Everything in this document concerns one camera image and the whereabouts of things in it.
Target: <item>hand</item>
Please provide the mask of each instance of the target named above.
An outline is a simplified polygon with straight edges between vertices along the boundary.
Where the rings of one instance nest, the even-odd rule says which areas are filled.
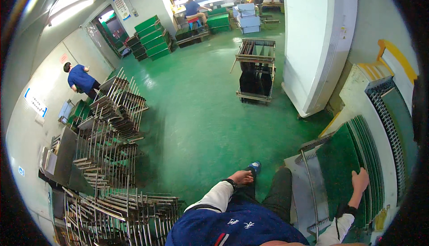
[[[353,184],[353,189],[362,193],[369,184],[369,175],[364,168],[360,168],[359,174],[355,171],[351,172],[351,183]]]
[[[249,170],[239,170],[228,177],[228,179],[232,179],[238,185],[245,185],[253,182],[252,172]]]

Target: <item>sign board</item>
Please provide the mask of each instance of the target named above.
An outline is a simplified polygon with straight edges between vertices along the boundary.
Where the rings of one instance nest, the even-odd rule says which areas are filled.
[[[18,172],[19,174],[21,174],[22,176],[25,176],[25,170],[21,167],[18,166]]]
[[[116,10],[123,21],[131,18],[131,14],[128,11],[128,7],[126,7],[124,0],[113,0],[113,2],[115,3]]]
[[[30,90],[30,88],[28,88],[25,92],[24,99],[38,114],[40,114],[42,118],[45,118],[48,108],[44,103],[39,101],[38,98],[33,95],[33,92]]]
[[[61,57],[60,57],[61,64],[66,63],[68,59],[69,59],[69,57],[67,56],[66,53],[62,54]]]

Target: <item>red stool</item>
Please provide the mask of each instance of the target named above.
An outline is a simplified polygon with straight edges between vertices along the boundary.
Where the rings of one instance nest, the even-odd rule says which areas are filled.
[[[189,27],[192,29],[192,23],[194,23],[194,22],[196,22],[196,25],[198,26],[198,27],[201,27],[201,22],[199,21],[199,18],[198,17],[195,17],[195,18],[191,18],[191,19],[186,19],[187,21],[188,21],[188,23],[189,23]]]

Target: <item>doorway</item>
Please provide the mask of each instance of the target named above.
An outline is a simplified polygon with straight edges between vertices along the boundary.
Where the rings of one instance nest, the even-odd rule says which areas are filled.
[[[119,58],[127,54],[124,43],[129,36],[111,5],[103,9],[91,22]]]

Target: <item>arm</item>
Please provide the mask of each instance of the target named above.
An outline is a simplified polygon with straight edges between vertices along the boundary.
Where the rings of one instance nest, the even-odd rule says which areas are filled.
[[[348,205],[357,209],[359,207],[360,200],[362,199],[362,194],[369,184],[369,176],[364,168],[360,168],[359,174],[357,174],[355,171],[352,171],[351,174],[353,194]],[[353,221],[354,216],[348,213],[345,213],[342,217],[338,218],[338,233],[340,234],[340,239],[338,239],[337,225],[334,218],[331,225],[325,230],[324,233],[319,236],[316,246],[330,246],[341,243],[350,229]]]
[[[210,8],[207,8],[207,7],[205,7],[205,6],[200,6],[200,8],[202,8],[202,9],[206,9],[206,10],[208,10],[208,11],[212,11]]]
[[[228,177],[228,179],[232,179],[238,185],[243,185],[253,182],[251,175],[251,171],[239,170]],[[215,212],[225,212],[228,207],[229,198],[233,192],[234,188],[232,184],[226,181],[219,182],[200,201],[190,205],[185,211],[198,206],[195,210],[206,209]]]

